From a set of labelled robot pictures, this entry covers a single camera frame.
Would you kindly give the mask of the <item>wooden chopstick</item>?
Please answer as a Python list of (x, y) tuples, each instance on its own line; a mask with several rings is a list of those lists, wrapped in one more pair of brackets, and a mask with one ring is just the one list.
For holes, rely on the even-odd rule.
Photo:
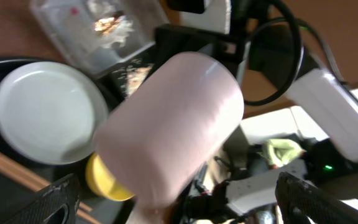
[(0, 173), (34, 192), (51, 184), (49, 181), (2, 153), (0, 153)]
[(82, 211), (82, 210), (78, 210), (76, 213), (80, 218), (82, 218), (83, 220), (92, 223), (92, 224), (101, 224), (99, 221), (97, 221), (95, 218), (93, 218), (92, 216), (88, 215), (86, 212)]

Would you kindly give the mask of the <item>food scraps and rice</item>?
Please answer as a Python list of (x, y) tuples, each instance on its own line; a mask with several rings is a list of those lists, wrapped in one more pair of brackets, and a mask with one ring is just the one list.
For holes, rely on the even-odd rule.
[(144, 63), (141, 58), (137, 58), (117, 70), (118, 80), (124, 82), (120, 87), (124, 91), (125, 98), (130, 97), (140, 87), (152, 67), (152, 63)]

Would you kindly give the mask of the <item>white napkin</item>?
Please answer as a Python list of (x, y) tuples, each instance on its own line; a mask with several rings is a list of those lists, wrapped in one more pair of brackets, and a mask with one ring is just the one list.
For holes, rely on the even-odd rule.
[(121, 9), (120, 5), (116, 5), (117, 1), (103, 1), (103, 0), (88, 0), (86, 2), (87, 8), (91, 13), (94, 23), (101, 18), (112, 17), (114, 15), (124, 15), (125, 19), (120, 25), (108, 35), (98, 35), (99, 43), (103, 48), (110, 48), (114, 43), (117, 43), (119, 47), (123, 47), (126, 44), (126, 39), (130, 36), (131, 32), (134, 32), (133, 22), (129, 20)]

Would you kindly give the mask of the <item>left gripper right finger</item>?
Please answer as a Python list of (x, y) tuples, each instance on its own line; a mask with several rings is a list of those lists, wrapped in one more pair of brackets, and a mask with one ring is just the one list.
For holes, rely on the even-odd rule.
[(284, 224), (358, 224), (358, 210), (287, 172), (279, 174), (275, 196)]

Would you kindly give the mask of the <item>pink plastic cup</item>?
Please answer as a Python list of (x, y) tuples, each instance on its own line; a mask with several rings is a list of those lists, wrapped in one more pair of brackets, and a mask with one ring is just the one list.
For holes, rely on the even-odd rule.
[(217, 60), (174, 55), (122, 102), (94, 134), (110, 173), (144, 207), (173, 203), (238, 127), (241, 89)]

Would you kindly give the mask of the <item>gold foil wrapper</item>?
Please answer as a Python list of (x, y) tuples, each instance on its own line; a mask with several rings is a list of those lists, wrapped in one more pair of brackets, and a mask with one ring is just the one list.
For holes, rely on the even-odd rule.
[(98, 35), (108, 35), (114, 31), (124, 19), (124, 15), (101, 18), (94, 23), (94, 31)]

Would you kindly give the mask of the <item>yellow bowl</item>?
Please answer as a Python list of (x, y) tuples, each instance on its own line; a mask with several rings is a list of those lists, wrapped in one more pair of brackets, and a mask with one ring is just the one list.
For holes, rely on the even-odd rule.
[(108, 171), (96, 153), (92, 154), (87, 162), (85, 179), (91, 191), (100, 197), (122, 202), (134, 196)]

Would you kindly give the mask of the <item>grey round plate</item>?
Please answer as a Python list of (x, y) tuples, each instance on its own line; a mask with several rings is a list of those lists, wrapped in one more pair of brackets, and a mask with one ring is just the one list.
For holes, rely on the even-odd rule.
[(62, 63), (29, 63), (0, 83), (0, 135), (41, 164), (72, 164), (94, 153), (94, 133), (108, 113), (96, 84)]

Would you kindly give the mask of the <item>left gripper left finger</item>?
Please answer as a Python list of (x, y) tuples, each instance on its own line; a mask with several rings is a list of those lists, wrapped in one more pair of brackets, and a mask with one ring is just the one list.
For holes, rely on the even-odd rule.
[(72, 224), (80, 203), (79, 192), (78, 178), (69, 174), (38, 191), (31, 201), (4, 217), (3, 222)]

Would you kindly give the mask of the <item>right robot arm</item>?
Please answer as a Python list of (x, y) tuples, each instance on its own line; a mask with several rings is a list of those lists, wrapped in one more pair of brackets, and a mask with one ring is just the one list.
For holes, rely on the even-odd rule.
[(316, 31), (281, 0), (229, 1), (223, 14), (224, 30), (244, 36), (254, 51), (250, 64), (266, 61), (272, 67), (264, 76), (276, 92), (250, 105), (285, 96), (301, 106), (328, 135), (311, 153), (310, 179), (341, 200), (358, 199), (358, 99), (342, 79), (329, 45), (318, 40), (329, 64), (322, 67), (308, 54), (300, 33), (301, 28), (312, 35)]

